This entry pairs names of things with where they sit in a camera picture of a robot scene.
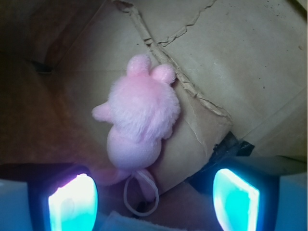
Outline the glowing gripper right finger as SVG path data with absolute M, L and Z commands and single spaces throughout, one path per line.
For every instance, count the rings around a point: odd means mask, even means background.
M 212 196 L 224 231 L 273 231 L 278 211 L 274 157 L 227 157 L 192 177 L 192 186 Z

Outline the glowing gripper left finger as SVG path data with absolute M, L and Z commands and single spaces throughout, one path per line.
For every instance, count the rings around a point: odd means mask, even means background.
M 85 166 L 30 166 L 29 209 L 35 231 L 91 231 L 98 190 Z

